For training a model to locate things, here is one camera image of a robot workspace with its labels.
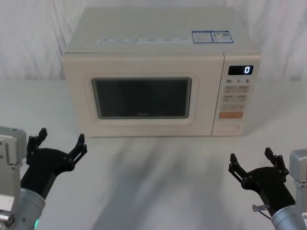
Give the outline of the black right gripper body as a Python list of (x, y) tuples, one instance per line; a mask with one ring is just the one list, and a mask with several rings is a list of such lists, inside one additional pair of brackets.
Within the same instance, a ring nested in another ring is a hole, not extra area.
[(287, 169), (256, 168), (242, 176), (242, 188), (256, 192), (270, 212), (295, 205), (295, 199), (285, 186)]

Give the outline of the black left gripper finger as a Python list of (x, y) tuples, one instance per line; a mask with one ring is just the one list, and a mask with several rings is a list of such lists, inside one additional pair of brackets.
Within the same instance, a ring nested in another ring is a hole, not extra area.
[(47, 129), (42, 128), (38, 135), (36, 136), (29, 136), (27, 142), (27, 155), (26, 155), (26, 164), (30, 165), (31, 158), (35, 155), (35, 151), (39, 148), (42, 142), (47, 137)]
[(75, 165), (87, 153), (84, 134), (80, 134), (75, 147), (64, 157), (66, 168), (75, 168)]

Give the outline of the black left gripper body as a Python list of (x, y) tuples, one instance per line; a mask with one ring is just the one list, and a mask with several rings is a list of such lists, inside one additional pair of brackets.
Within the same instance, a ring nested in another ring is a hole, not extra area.
[(57, 149), (36, 149), (26, 156), (28, 169), (21, 179), (21, 188), (46, 199), (58, 175), (72, 171), (72, 158)]

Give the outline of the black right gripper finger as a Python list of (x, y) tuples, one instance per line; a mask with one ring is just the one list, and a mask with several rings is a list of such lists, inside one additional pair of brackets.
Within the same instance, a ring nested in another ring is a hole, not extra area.
[(282, 155), (274, 155), (271, 148), (267, 147), (264, 152), (266, 158), (271, 162), (273, 167), (278, 171), (282, 178), (282, 182), (286, 182), (286, 177), (289, 174), (288, 169), (285, 166)]
[(248, 173), (240, 166), (234, 153), (230, 155), (228, 171), (240, 182), (243, 189), (248, 189)]

